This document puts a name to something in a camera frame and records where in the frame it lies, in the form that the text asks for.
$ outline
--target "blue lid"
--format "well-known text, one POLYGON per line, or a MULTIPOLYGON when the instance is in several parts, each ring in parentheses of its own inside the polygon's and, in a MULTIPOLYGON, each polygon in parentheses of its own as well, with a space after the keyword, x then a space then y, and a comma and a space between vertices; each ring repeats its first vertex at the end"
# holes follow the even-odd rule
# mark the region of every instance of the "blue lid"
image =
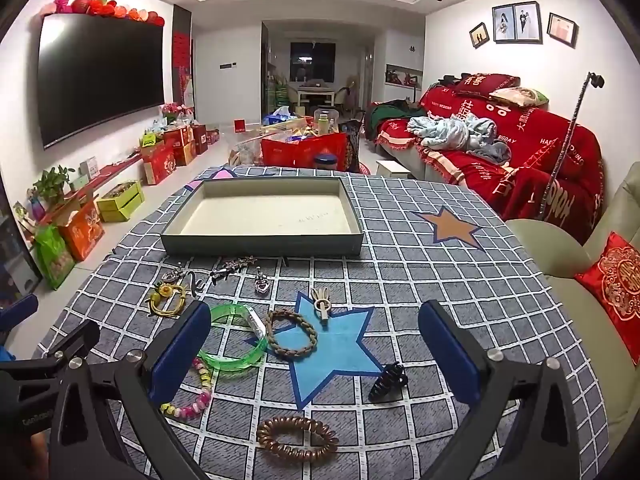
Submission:
POLYGON ((338 162, 338 157, 333 153, 318 153, 314 157, 314 162, 318 164, 336 164, 338 162))

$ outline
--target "green plastic bag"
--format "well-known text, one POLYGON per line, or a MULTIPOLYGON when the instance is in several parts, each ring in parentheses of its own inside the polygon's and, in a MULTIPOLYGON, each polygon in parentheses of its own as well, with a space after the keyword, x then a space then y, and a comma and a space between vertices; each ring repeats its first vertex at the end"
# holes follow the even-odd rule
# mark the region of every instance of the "green plastic bag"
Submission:
POLYGON ((58 228, 48 225, 38 229, 35 235, 38 266, 53 290, 65 281, 76 262, 66 248, 58 228))

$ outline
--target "framed photo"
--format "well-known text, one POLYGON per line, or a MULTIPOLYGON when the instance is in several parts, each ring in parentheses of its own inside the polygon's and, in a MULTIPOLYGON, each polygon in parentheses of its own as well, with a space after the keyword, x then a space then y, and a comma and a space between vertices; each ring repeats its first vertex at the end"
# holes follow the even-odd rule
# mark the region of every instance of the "framed photo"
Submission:
POLYGON ((470 30, 469 35, 471 36, 471 44, 474 48, 478 48, 489 41, 489 33, 486 31, 484 22, 470 30))
POLYGON ((494 7, 495 43, 516 43, 516 17, 512 5, 494 7))
POLYGON ((542 44, 542 20, 538 2, 513 4, 517 43, 542 44))
POLYGON ((554 40, 561 41, 575 48, 575 40, 578 39, 578 25, 571 20, 550 12, 549 25, 546 28, 546 33, 554 38, 554 40))

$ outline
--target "pink and yellow beaded bracelet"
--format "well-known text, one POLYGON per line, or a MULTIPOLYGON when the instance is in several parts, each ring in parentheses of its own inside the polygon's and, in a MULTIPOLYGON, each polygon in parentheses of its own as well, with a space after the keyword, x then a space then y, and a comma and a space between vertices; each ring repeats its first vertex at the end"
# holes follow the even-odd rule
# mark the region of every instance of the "pink and yellow beaded bracelet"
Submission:
POLYGON ((193 360, 193 366, 198 371, 202 382, 202 392, 198 395, 196 401, 191 406, 184 406, 183 408, 176 408, 170 402, 161 404, 161 413, 172 415, 175 418, 187 419, 193 418, 205 410, 211 400, 211 374, 200 358, 196 357, 193 360))

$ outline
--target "green plant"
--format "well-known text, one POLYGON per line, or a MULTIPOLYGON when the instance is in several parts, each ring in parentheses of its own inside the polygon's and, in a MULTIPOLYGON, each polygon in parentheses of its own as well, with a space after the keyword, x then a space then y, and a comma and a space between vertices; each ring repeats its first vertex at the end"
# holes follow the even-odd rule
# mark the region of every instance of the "green plant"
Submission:
POLYGON ((37 196, 42 197, 49 204, 57 203, 64 195, 65 184, 69 182, 69 172, 75 173, 73 168, 51 168, 49 171, 43 170, 42 176, 34 182, 37 196))

